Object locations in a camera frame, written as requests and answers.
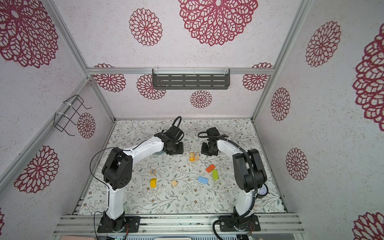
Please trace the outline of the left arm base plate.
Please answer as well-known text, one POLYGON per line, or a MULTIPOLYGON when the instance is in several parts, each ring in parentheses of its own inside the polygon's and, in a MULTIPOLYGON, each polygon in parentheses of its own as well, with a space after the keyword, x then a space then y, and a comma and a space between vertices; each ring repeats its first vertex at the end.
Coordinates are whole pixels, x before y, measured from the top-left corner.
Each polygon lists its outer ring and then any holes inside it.
POLYGON ((141 217, 119 217, 112 220, 107 215, 103 215, 97 233, 137 233, 140 221, 141 217))

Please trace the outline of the orange yellow cylinder block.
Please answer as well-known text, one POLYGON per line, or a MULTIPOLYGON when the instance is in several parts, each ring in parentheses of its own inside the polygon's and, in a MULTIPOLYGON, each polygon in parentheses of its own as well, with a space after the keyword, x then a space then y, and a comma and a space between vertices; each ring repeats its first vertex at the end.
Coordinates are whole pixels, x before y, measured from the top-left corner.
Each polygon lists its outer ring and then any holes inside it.
POLYGON ((190 162, 194 162, 195 161, 195 153, 194 152, 191 152, 189 154, 189 159, 190 159, 190 162))

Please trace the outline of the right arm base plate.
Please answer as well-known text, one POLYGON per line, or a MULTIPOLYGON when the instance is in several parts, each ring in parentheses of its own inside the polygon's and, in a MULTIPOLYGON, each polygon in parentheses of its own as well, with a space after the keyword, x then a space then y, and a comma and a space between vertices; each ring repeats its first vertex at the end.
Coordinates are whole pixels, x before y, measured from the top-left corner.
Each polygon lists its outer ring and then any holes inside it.
POLYGON ((226 221, 231 218, 231 216, 219 217, 221 232, 259 232, 261 230, 259 219, 255 214, 239 220, 226 221))

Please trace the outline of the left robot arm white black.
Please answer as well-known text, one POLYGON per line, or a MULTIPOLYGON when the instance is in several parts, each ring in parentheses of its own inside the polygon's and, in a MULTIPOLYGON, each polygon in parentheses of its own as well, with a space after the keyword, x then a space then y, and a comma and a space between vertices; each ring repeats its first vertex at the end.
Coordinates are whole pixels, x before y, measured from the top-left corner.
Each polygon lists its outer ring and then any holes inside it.
POLYGON ((159 152, 167 155, 184 153, 182 139, 184 132, 179 128, 182 117, 178 116, 171 127, 163 130, 148 140, 127 150, 117 147, 109 148, 110 154, 102 168, 103 180, 107 187, 107 209, 102 212, 96 234, 137 233, 140 217, 127 217, 124 210, 124 188, 132 179, 133 166, 142 159, 159 152))

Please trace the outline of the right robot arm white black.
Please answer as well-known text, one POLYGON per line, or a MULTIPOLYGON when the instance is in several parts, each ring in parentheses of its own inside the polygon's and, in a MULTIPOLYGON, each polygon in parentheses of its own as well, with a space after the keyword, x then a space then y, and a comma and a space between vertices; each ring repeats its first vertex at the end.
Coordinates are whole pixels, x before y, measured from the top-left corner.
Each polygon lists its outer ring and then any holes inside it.
POLYGON ((218 239, 221 238, 216 229, 217 225, 220 226, 221 232, 260 231, 259 219, 253 209, 256 199, 263 198, 268 194, 269 189, 266 186, 268 177, 259 151, 245 150, 230 140, 227 135, 219 134, 217 128, 209 128, 199 132, 197 136, 208 140, 202 143, 203 155, 216 156, 224 153, 233 160, 235 181, 241 190, 233 213, 229 216, 221 216, 213 222, 213 233, 218 239))

